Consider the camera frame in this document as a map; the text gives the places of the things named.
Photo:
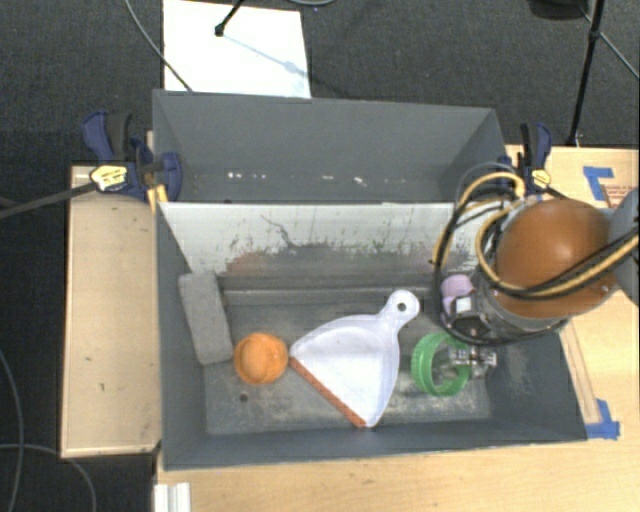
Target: blue tape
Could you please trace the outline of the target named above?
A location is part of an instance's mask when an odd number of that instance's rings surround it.
[[[589,182],[589,187],[591,187],[593,198],[597,201],[604,201],[605,198],[602,194],[602,189],[600,188],[600,182],[598,181],[598,178],[613,178],[613,169],[611,169],[610,167],[585,166],[582,168],[582,172]]]
[[[609,413],[609,406],[604,400],[596,398],[600,410],[600,423],[585,425],[589,439],[611,439],[617,441],[620,436],[620,422],[613,421]]]

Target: black carpet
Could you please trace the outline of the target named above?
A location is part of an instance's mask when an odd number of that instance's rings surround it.
[[[155,41],[160,0],[132,0]],[[247,5],[295,8],[284,0]],[[581,17],[543,18],[527,0],[337,0],[305,8],[312,94],[495,108],[505,140],[542,121],[569,134],[587,44]],[[212,27],[219,20],[212,20]],[[637,69],[640,3],[607,2],[602,29]],[[73,161],[89,160],[79,125],[105,108],[151,128],[161,65],[122,0],[5,0],[0,16],[0,196],[27,201],[64,189]],[[580,131],[583,145],[638,147],[638,81],[602,42]],[[65,286],[65,206],[0,221],[0,349],[16,378],[29,443],[58,446]],[[0,443],[17,440],[0,372]],[[0,452],[0,510],[15,452]],[[83,461],[101,511],[147,510],[150,456]],[[68,465],[28,453],[16,510],[89,510]]]

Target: gray sponge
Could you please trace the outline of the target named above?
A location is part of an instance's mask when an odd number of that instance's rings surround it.
[[[215,273],[180,276],[178,288],[200,364],[231,359],[233,344]]]

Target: wooden table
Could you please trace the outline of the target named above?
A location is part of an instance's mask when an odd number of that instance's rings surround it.
[[[606,206],[593,199],[583,166],[613,169],[614,178],[601,183],[638,184],[637,151],[555,148],[547,169],[558,190]],[[74,169],[74,184],[86,173]],[[70,223],[61,450],[73,457],[150,451],[160,439],[160,409],[149,209],[90,194],[72,201]],[[157,480],[189,482],[196,512],[640,510],[638,309],[617,292],[572,324],[582,354],[576,373],[584,373],[583,357],[595,395],[621,423],[618,441],[169,473],[160,467]],[[587,389],[583,410],[592,409]]]

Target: purple object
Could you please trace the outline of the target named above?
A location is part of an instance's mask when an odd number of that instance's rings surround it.
[[[442,294],[442,306],[447,315],[451,315],[451,303],[457,297],[469,295],[473,290],[473,284],[465,274],[454,274],[442,281],[440,293]]]

